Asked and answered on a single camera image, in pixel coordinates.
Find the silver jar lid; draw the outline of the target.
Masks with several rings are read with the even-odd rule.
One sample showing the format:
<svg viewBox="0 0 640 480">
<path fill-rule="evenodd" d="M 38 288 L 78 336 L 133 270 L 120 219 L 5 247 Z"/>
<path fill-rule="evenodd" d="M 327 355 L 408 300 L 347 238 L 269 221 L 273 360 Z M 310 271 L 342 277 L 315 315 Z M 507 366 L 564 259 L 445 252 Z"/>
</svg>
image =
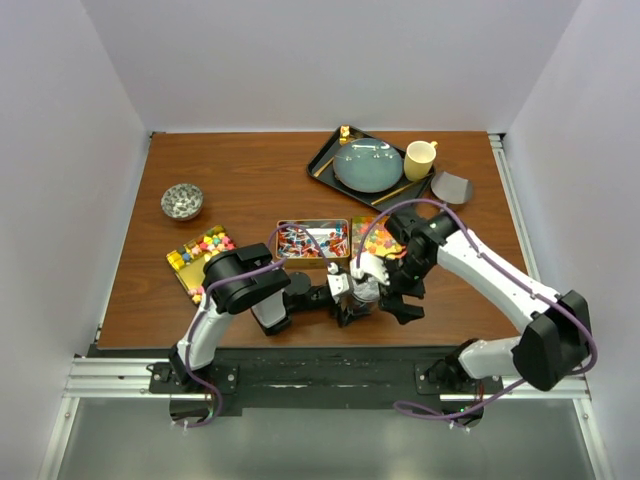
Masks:
<svg viewBox="0 0 640 480">
<path fill-rule="evenodd" d="M 378 301 L 380 299 L 380 283 L 374 277 L 363 279 L 351 278 L 351 296 L 356 296 L 364 301 Z"/>
</svg>

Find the tin of gummy candies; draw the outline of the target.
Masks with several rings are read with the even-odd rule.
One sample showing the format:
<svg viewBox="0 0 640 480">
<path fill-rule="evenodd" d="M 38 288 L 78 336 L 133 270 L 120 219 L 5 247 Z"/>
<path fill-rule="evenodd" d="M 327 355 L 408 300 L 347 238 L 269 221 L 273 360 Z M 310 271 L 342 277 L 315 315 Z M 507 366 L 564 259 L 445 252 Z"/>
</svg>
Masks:
<svg viewBox="0 0 640 480">
<path fill-rule="evenodd" d="M 383 217 L 378 221 L 370 233 L 365 235 L 374 219 L 375 216 L 355 216 L 351 218 L 351 258 L 356 258 L 361 243 L 364 243 L 363 253 L 370 253 L 381 258 L 401 258 L 404 255 L 405 248 L 386 230 L 385 222 L 387 217 Z"/>
</svg>

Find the tin of lollipops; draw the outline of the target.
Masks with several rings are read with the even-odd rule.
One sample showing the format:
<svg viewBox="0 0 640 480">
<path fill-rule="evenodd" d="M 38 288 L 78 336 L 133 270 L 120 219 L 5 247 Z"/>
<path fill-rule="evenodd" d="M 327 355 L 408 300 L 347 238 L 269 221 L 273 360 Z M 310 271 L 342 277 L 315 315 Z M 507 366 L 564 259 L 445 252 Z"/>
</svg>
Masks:
<svg viewBox="0 0 640 480">
<path fill-rule="evenodd" d="M 300 268 L 346 267 L 351 257 L 350 225 L 346 219 L 281 220 L 274 232 L 278 260 Z"/>
</svg>

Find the metal scoop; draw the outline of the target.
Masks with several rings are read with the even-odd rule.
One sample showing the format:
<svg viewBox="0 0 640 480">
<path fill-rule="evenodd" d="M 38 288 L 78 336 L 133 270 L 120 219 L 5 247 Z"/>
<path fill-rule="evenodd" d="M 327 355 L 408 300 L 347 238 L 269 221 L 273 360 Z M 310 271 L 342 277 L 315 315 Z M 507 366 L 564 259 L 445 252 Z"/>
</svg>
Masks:
<svg viewBox="0 0 640 480">
<path fill-rule="evenodd" d="M 441 171 L 433 177 L 431 191 L 441 202 L 460 208 L 471 200 L 474 187 L 472 182 L 466 178 Z"/>
</svg>

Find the tin of star candies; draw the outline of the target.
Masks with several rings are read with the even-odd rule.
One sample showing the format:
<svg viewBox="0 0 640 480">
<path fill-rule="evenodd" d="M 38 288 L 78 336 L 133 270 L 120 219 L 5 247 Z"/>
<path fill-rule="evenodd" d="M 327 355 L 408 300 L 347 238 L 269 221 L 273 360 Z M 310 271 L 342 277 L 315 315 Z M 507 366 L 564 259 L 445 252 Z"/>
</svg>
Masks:
<svg viewBox="0 0 640 480">
<path fill-rule="evenodd" d="M 236 243 L 222 225 L 216 225 L 166 255 L 190 300 L 198 305 L 205 292 L 204 266 L 213 257 L 236 248 Z"/>
</svg>

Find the clear glass jar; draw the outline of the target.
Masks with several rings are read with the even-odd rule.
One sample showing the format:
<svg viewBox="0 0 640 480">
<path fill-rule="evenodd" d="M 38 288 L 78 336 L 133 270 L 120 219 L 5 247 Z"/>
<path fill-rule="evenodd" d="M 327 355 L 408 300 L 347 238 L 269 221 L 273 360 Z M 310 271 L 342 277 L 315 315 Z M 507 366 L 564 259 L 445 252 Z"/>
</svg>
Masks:
<svg viewBox="0 0 640 480">
<path fill-rule="evenodd" d="M 377 309 L 376 301 L 364 301 L 356 296 L 350 298 L 350 311 L 354 315 L 370 315 Z"/>
</svg>

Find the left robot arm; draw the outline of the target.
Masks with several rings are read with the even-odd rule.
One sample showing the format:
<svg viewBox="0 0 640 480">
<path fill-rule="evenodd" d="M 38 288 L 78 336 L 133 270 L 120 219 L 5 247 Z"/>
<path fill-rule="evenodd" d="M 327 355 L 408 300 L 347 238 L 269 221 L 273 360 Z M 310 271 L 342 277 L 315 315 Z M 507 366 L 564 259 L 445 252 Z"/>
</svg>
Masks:
<svg viewBox="0 0 640 480">
<path fill-rule="evenodd" d="M 326 310 L 341 327 L 371 313 L 344 268 L 331 263 L 326 281 L 314 285 L 303 272 L 287 273 L 263 243 L 221 253 L 207 261 L 203 273 L 204 296 L 169 355 L 171 378 L 185 392 L 205 385 L 216 348 L 240 313 L 251 312 L 267 336 L 289 328 L 299 312 Z"/>
</svg>

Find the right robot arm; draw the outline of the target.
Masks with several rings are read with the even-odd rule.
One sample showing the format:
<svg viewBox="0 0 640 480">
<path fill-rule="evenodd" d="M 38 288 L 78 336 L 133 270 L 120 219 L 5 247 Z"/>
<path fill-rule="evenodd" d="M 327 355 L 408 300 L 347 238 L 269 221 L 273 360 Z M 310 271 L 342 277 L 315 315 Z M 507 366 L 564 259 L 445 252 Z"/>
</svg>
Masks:
<svg viewBox="0 0 640 480">
<path fill-rule="evenodd" d="M 385 227 L 405 254 L 384 263 L 388 278 L 381 288 L 381 310 L 401 325 L 422 318 L 423 308 L 404 299 L 422 298 L 426 275 L 439 266 L 488 299 L 518 332 L 511 338 L 462 343 L 426 369 L 429 382 L 466 393 L 482 379 L 518 375 L 549 391 L 594 359 L 588 304 L 576 291 L 560 294 L 525 275 L 445 212 L 425 219 L 404 208 Z"/>
</svg>

